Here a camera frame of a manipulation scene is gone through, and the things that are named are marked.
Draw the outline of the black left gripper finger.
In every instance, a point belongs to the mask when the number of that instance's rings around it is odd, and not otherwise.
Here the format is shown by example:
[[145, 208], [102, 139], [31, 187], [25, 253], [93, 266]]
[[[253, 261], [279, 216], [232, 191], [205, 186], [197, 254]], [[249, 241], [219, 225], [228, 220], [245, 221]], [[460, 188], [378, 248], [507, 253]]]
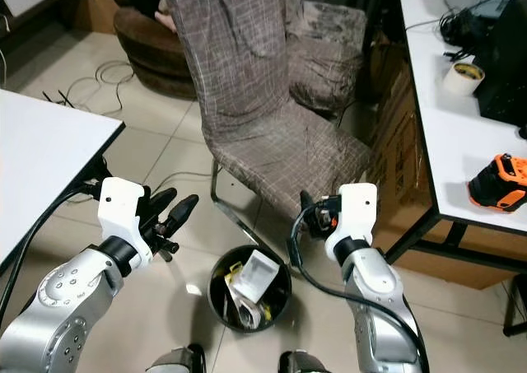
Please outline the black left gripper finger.
[[168, 231], [180, 230], [188, 222], [189, 215], [192, 214], [197, 203], [199, 203], [199, 196], [192, 193], [185, 197], [185, 199], [182, 199], [180, 203], [175, 204], [169, 211]]
[[162, 212], [172, 203], [177, 196], [177, 189], [168, 188], [154, 193], [150, 198], [150, 218], [162, 217]]

